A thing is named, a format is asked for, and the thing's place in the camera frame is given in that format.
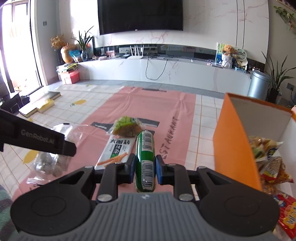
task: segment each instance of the television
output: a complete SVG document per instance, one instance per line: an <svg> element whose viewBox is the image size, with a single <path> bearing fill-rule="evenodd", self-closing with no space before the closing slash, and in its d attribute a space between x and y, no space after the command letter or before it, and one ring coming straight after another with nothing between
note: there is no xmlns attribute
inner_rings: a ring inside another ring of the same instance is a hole
<svg viewBox="0 0 296 241"><path fill-rule="evenodd" d="M100 35L183 30L183 0L98 0Z"/></svg>

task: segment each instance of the screw head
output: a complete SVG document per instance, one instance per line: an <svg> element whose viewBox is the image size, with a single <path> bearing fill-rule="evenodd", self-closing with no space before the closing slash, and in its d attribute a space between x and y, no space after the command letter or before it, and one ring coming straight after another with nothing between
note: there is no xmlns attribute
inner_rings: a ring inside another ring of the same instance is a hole
<svg viewBox="0 0 296 241"><path fill-rule="evenodd" d="M190 202L193 199L193 196L189 193L184 193L179 196L179 200L183 202Z"/></svg>
<svg viewBox="0 0 296 241"><path fill-rule="evenodd" d="M109 202L112 200L112 196L110 194L101 194L98 196L98 201L100 202Z"/></svg>

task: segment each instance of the potted plant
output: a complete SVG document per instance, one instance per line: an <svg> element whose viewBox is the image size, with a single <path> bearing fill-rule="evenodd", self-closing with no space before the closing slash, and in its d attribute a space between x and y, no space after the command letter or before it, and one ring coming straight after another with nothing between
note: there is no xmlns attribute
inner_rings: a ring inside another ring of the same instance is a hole
<svg viewBox="0 0 296 241"><path fill-rule="evenodd" d="M50 39L50 42L52 44L52 48L54 48L54 50L57 50L57 61L59 65L64 64L64 61L62 59L62 55L61 55L61 48L63 48L66 44L65 44L65 36L64 35L57 35L54 38Z"/></svg>
<svg viewBox="0 0 296 241"><path fill-rule="evenodd" d="M296 67L291 68L291 69L284 69L284 64L287 60L288 55L285 57L285 60L283 61L282 65L281 65L281 69L279 70L279 63L278 61L276 62L276 69L274 69L274 64L272 62L272 59L270 57L269 52L267 52L267 55L265 56L264 53L262 52L265 60L266 60L266 64L268 65L268 67L270 68L270 74L267 73L270 77L271 77L271 89L270 89L270 94L268 97L268 101L271 103L275 103L276 102L276 98L279 94L279 87L281 86L281 83L285 80L285 79L293 79L294 77L291 76L286 76L286 73L292 69L296 69ZM271 66L267 60L267 58L269 57L270 61L271 61L271 65L272 65L272 69Z"/></svg>
<svg viewBox="0 0 296 241"><path fill-rule="evenodd" d="M82 37L82 34L80 34L80 31L79 31L79 40L78 39L74 39L76 40L78 43L79 43L79 46L82 50L82 53L81 53L81 58L82 58L82 61L87 61L89 56L88 56L88 53L86 51L86 48L87 48L87 45L88 43L91 41L91 36L86 36L87 33L93 28L94 26L92 26L87 32L84 31L84 37Z"/></svg>

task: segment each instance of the barcode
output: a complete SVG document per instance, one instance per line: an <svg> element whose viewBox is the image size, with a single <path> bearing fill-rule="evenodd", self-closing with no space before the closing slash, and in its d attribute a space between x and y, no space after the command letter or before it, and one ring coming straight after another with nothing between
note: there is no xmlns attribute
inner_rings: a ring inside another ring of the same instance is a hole
<svg viewBox="0 0 296 241"><path fill-rule="evenodd" d="M142 133L142 151L151 151L152 149L152 134L148 131Z"/></svg>
<svg viewBox="0 0 296 241"><path fill-rule="evenodd" d="M153 190L154 184L154 163L152 161L143 160L142 164L142 188Z"/></svg>

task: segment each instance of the orange vase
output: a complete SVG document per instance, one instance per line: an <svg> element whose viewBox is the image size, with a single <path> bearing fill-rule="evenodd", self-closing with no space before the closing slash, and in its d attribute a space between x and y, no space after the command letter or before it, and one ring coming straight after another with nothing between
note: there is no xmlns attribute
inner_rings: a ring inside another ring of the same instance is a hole
<svg viewBox="0 0 296 241"><path fill-rule="evenodd" d="M75 49L77 49L75 45L67 45L61 49L62 58L65 63L70 64L74 62L73 58L69 54L69 51Z"/></svg>

